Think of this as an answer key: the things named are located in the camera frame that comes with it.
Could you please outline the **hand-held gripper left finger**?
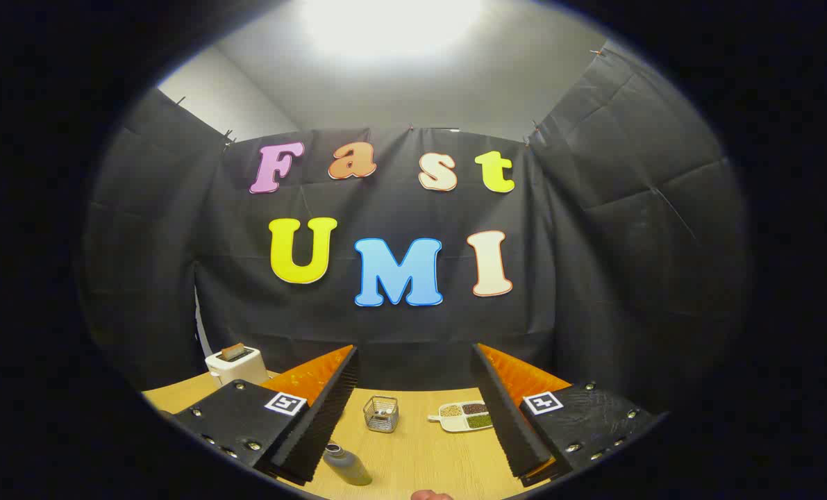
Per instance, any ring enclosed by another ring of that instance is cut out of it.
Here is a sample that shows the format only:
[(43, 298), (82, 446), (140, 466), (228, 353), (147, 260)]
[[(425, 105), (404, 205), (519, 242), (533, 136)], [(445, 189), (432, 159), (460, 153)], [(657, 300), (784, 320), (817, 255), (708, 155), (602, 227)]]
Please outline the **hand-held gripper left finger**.
[(226, 382), (172, 419), (203, 445), (303, 486), (314, 478), (358, 375), (358, 349), (346, 345), (267, 382)]

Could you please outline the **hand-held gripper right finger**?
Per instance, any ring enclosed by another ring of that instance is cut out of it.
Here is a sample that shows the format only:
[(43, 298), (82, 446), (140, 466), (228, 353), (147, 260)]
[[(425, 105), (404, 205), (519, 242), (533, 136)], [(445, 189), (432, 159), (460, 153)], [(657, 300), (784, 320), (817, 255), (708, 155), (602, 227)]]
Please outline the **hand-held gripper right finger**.
[(524, 487), (613, 458), (657, 421), (595, 382), (566, 382), (485, 344), (471, 346), (470, 367), (510, 471)]

